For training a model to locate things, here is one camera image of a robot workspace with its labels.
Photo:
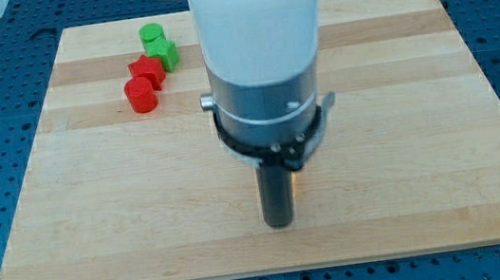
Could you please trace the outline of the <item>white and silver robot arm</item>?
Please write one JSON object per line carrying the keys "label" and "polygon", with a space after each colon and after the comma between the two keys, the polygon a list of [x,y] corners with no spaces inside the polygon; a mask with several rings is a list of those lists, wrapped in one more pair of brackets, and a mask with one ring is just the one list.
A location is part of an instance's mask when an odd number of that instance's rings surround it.
{"label": "white and silver robot arm", "polygon": [[319,146],[318,0],[187,0],[221,141],[257,168],[298,171]]}

